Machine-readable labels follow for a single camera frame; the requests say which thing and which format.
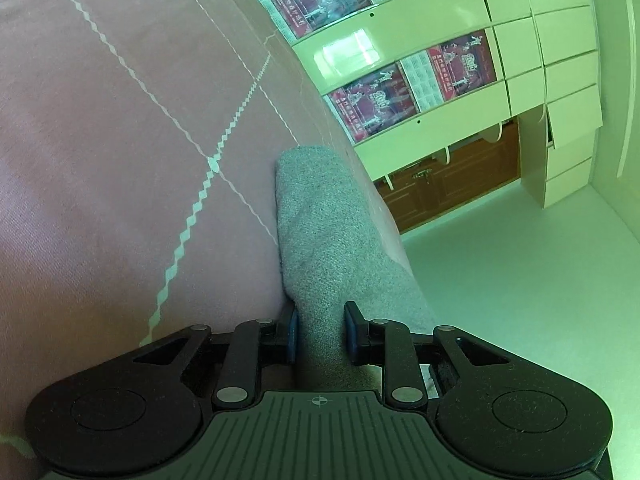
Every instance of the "wooden door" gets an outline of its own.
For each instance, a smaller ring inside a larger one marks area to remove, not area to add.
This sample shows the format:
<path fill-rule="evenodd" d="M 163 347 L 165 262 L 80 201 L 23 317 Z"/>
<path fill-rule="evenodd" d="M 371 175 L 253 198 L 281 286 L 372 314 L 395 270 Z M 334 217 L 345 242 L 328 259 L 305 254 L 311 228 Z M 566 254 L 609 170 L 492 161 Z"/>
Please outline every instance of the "wooden door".
<path fill-rule="evenodd" d="M 376 182 L 400 232 L 409 231 L 520 176 L 518 127 L 505 125 L 496 143 L 475 140 L 451 153 L 450 164 L 425 158 Z"/>

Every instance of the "door handle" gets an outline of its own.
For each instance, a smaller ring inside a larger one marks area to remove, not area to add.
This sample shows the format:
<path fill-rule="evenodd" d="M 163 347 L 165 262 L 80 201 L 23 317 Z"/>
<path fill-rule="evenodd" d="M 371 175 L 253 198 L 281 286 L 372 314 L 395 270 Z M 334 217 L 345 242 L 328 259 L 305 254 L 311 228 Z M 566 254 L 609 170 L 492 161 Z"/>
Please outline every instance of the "door handle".
<path fill-rule="evenodd" d="M 414 173 L 414 175 L 412 176 L 412 178 L 414 179 L 418 179 L 421 177 L 426 177 L 427 178 L 427 182 L 429 181 L 429 175 L 433 173 L 433 170 L 431 168 L 427 168 L 426 170 L 422 170 L 422 171 L 418 171 L 418 173 Z"/>

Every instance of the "metal rivet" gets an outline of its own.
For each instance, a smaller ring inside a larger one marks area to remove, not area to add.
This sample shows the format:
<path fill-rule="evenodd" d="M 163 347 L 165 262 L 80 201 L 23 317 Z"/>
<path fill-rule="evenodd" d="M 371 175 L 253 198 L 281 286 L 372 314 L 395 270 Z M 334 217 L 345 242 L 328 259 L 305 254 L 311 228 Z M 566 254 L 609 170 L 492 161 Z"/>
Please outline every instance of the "metal rivet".
<path fill-rule="evenodd" d="M 398 402 L 409 404 L 411 402 L 418 402 L 424 397 L 424 394 L 418 388 L 403 386 L 402 388 L 393 390 L 391 396 Z"/>
<path fill-rule="evenodd" d="M 216 393 L 216 397 L 222 402 L 241 402 L 248 396 L 249 394 L 244 388 L 238 388 L 236 386 L 222 388 L 218 393 Z"/>

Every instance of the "white floor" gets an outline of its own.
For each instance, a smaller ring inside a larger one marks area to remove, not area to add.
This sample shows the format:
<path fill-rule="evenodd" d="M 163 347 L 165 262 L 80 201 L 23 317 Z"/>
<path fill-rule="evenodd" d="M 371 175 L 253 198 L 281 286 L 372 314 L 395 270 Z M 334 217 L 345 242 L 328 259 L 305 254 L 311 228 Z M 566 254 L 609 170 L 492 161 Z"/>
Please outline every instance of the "white floor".
<path fill-rule="evenodd" d="M 640 244 L 592 187 L 542 210 L 514 184 L 402 241 L 439 323 L 594 390 L 640 478 Z"/>

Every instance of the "crosshair marking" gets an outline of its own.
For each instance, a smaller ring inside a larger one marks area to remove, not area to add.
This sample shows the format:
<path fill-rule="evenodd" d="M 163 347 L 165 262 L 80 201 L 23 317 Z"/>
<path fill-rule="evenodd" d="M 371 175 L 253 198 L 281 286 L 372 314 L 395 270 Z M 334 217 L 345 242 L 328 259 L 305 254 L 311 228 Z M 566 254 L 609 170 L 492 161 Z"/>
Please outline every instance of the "crosshair marking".
<path fill-rule="evenodd" d="M 329 399 L 323 396 L 317 396 L 311 399 L 309 402 L 315 404 L 318 408 L 322 408 L 326 403 L 331 402 Z"/>

